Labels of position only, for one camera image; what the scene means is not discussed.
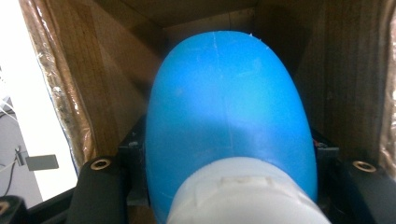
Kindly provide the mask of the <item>grey rectangular plate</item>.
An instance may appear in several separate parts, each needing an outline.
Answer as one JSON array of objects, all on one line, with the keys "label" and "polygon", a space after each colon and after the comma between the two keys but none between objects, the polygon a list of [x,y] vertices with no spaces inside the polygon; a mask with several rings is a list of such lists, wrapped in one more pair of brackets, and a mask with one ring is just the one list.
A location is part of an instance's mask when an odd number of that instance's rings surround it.
[{"label": "grey rectangular plate", "polygon": [[27,157],[25,160],[30,171],[42,171],[59,168],[59,164],[54,154]]}]

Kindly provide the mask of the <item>blue plastic bottle white cap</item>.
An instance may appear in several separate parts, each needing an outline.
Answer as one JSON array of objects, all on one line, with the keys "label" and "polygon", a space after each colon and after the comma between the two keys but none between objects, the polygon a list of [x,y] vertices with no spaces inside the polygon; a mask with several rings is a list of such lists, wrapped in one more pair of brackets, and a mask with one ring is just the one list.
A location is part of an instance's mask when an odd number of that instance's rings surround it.
[{"label": "blue plastic bottle white cap", "polygon": [[170,51],[145,148],[158,224],[330,224],[299,93],[252,35],[209,32]]}]

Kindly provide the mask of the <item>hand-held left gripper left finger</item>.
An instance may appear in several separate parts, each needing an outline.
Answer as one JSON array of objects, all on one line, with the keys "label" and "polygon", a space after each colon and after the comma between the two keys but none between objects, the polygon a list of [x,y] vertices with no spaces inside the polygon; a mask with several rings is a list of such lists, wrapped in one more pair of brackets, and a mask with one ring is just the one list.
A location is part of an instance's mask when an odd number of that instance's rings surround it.
[{"label": "hand-held left gripper left finger", "polygon": [[148,206],[149,195],[145,162],[146,116],[142,116],[118,146],[121,165],[127,172],[127,204]]}]

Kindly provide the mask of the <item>brown cardboard box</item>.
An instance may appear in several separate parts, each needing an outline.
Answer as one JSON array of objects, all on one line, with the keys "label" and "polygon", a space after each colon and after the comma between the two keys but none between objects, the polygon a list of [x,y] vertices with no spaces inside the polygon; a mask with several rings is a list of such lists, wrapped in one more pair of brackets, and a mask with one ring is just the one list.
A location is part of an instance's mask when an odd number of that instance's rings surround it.
[{"label": "brown cardboard box", "polygon": [[339,147],[319,209],[330,224],[396,224],[389,89],[396,0],[19,0],[78,179],[69,224],[157,223],[129,206],[118,146],[146,116],[170,51],[252,35],[287,69],[309,129]]}]

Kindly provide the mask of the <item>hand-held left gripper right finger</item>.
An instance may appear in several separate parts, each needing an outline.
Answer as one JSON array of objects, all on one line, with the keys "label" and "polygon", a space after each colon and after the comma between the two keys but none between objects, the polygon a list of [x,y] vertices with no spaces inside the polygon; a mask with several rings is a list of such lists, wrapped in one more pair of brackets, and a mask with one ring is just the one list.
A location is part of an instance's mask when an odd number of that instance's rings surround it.
[{"label": "hand-held left gripper right finger", "polygon": [[322,133],[311,129],[318,173],[318,201],[325,197],[325,179],[329,164],[338,157],[339,147]]}]

